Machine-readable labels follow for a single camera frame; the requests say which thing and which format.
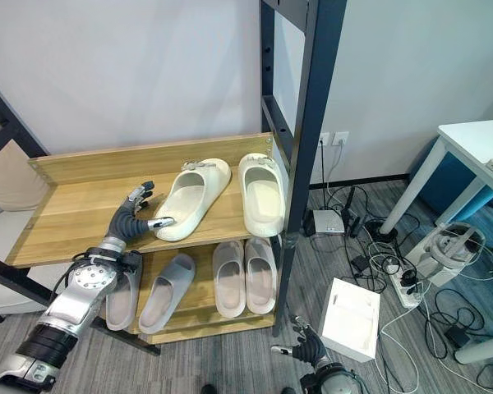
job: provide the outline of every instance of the robotic arm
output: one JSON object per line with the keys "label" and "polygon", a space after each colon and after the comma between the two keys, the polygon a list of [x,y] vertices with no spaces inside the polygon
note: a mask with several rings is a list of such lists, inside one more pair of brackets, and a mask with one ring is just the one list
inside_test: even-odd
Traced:
{"label": "robotic arm", "polygon": [[291,316],[293,330],[300,335],[297,346],[274,345],[274,353],[289,355],[312,365],[314,373],[300,379],[304,394],[370,394],[365,382],[353,371],[347,371],[340,363],[335,363],[327,355],[321,338],[309,323],[300,316]]}
{"label": "robotic arm", "polygon": [[123,201],[109,223],[102,242],[77,255],[58,281],[67,284],[38,320],[30,335],[0,366],[0,394],[40,393],[51,390],[68,353],[99,312],[104,297],[117,285],[121,273],[135,269],[142,257],[125,253],[133,237],[174,223],[173,218],[140,220],[154,183],[147,181]]}

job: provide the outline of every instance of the white wall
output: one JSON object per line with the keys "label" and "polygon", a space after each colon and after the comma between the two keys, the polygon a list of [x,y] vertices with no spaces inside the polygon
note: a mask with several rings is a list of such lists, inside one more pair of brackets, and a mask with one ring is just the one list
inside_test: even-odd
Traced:
{"label": "white wall", "polygon": [[258,7],[0,0],[0,91],[51,153],[257,132]]}
{"label": "white wall", "polygon": [[[304,39],[275,29],[274,95],[293,127]],[[493,0],[348,0],[323,131],[350,136],[332,181],[408,172],[438,125],[491,118]]]}

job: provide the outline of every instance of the power strip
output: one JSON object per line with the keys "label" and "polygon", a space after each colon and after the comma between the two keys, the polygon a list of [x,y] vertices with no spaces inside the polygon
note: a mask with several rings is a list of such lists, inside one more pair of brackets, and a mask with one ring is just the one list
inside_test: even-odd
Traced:
{"label": "power strip", "polygon": [[408,287],[403,287],[400,284],[403,275],[402,268],[399,268],[398,265],[390,265],[386,268],[390,273],[389,278],[393,283],[394,290],[396,291],[396,295],[400,299],[402,306],[407,309],[416,308],[421,300],[416,297],[417,293],[413,292],[408,294]]}

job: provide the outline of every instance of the gray carpet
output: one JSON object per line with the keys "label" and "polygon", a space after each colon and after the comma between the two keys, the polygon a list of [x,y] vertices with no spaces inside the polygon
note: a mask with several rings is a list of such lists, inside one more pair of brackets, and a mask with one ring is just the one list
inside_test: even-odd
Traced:
{"label": "gray carpet", "polygon": [[[363,186],[369,193],[369,209],[374,214],[385,216],[402,194],[405,185],[402,181],[380,182]],[[337,196],[344,201],[347,190]],[[320,206],[321,192],[311,192],[311,207]],[[362,213],[364,199],[358,194],[353,208]],[[408,210],[420,218],[422,226],[402,245],[407,253],[430,229],[435,218],[424,204],[417,201]],[[493,245],[493,209],[483,208],[468,222],[477,225],[486,234],[488,245]],[[413,220],[404,218],[398,225],[399,235],[403,237],[413,226]],[[293,268],[289,289],[290,310],[308,319],[314,327],[320,321],[325,293],[332,277],[350,274],[341,238],[316,239],[317,251],[311,241],[301,238]],[[358,244],[349,241],[350,248],[356,250]],[[356,251],[349,249],[351,256]],[[467,268],[469,275],[486,276],[490,269],[488,259],[480,259]],[[455,278],[448,284],[466,295],[486,318],[486,329],[493,335],[493,281],[472,282],[463,277]],[[436,289],[427,295],[430,308],[434,308],[433,298]],[[382,294],[380,323],[383,325],[399,316],[403,309],[389,286]],[[0,324],[0,360],[13,352],[34,325],[37,314],[10,316]],[[431,358],[424,342],[424,320],[415,310],[394,323],[389,332],[411,353],[420,370],[418,393],[481,393],[461,378],[442,368]],[[279,393],[283,387],[290,386],[299,391],[299,378],[310,373],[311,369],[288,357],[271,355],[272,344],[296,344],[295,333],[285,322],[282,335],[273,338],[270,329],[240,332],[203,339],[180,341],[163,345],[159,357],[147,355],[119,341],[108,338],[94,330],[87,330],[85,337],[71,354],[62,375],[52,392],[55,393],[199,393],[205,383],[213,383],[221,393]],[[414,370],[407,356],[391,341],[384,340],[385,356],[406,391],[414,388]],[[359,364],[349,358],[331,352],[334,360],[354,369],[367,382],[372,393],[387,392],[374,363]],[[444,363],[452,370],[474,380],[485,363],[467,366],[458,365],[448,356]],[[493,368],[483,375],[484,384],[493,384]]]}

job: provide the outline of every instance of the white cushion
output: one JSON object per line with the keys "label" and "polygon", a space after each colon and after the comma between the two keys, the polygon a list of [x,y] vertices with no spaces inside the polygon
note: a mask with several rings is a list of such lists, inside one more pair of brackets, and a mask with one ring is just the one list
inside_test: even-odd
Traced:
{"label": "white cushion", "polygon": [[[0,261],[4,261],[34,211],[0,213]],[[33,267],[28,277],[52,289],[70,263]],[[23,314],[44,310],[45,307],[0,284],[0,314]]]}
{"label": "white cushion", "polygon": [[14,140],[0,151],[0,208],[4,211],[34,209],[48,191],[28,159]]}
{"label": "white cushion", "polygon": [[5,261],[34,211],[0,212],[0,261]]}

